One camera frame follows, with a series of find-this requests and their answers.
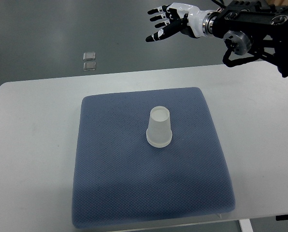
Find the white table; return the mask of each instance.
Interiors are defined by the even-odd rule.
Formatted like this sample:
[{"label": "white table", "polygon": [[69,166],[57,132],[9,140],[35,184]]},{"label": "white table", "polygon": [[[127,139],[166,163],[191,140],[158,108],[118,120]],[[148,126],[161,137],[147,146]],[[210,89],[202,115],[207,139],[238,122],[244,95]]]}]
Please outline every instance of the white table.
[{"label": "white table", "polygon": [[94,231],[288,214],[288,78],[254,62],[5,83],[0,87],[0,232],[77,231],[74,161],[85,96],[199,87],[231,175],[236,208]]}]

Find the upside-down cup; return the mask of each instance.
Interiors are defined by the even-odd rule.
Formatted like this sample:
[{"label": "upside-down cup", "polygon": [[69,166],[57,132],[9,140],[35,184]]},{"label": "upside-down cup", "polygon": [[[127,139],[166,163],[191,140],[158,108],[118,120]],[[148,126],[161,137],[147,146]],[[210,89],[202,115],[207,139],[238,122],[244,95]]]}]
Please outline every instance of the upside-down cup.
[{"label": "upside-down cup", "polygon": [[172,140],[170,112],[164,106],[156,106],[150,111],[146,138],[149,144],[162,148]]}]

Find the robot finger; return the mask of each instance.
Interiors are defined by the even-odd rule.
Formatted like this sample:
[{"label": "robot finger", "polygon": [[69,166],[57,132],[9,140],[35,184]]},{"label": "robot finger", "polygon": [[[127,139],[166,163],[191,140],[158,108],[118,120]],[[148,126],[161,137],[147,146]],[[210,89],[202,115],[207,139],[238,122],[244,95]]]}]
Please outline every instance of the robot finger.
[{"label": "robot finger", "polygon": [[154,8],[154,9],[148,11],[147,13],[148,13],[149,15],[152,15],[152,14],[154,14],[154,13],[168,12],[168,11],[167,11],[168,6],[169,6],[169,5],[163,5],[163,6]]},{"label": "robot finger", "polygon": [[163,14],[159,14],[157,16],[154,16],[152,18],[150,18],[150,21],[151,22],[155,22],[159,19],[164,19],[164,18],[172,18],[171,14],[170,13],[163,13]]},{"label": "robot finger", "polygon": [[155,28],[161,28],[161,27],[164,27],[164,26],[167,26],[170,24],[170,21],[169,20],[166,20],[166,21],[163,21],[161,23],[158,23],[155,25]]}]

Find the gray floor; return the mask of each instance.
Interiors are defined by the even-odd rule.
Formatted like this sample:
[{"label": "gray floor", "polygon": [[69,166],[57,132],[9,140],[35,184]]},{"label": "gray floor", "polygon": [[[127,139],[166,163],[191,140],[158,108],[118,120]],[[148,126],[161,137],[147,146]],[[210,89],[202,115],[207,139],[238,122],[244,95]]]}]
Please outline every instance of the gray floor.
[{"label": "gray floor", "polygon": [[[202,10],[208,0],[185,0]],[[226,47],[217,38],[182,34],[156,43],[147,11],[170,0],[0,0],[0,85],[66,76],[221,64]],[[84,52],[96,52],[95,71],[83,71]],[[255,232],[288,232],[288,221],[251,220]],[[154,231],[239,232],[237,221]]]}]

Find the blue cushion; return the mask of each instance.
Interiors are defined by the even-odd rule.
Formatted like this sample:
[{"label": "blue cushion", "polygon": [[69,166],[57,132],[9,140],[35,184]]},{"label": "blue cushion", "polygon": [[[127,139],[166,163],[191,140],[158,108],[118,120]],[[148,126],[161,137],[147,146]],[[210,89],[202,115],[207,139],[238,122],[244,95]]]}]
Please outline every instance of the blue cushion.
[{"label": "blue cushion", "polygon": [[[150,110],[170,111],[173,138],[146,140]],[[83,99],[72,221],[91,228],[229,212],[235,199],[218,136],[199,88]]]}]

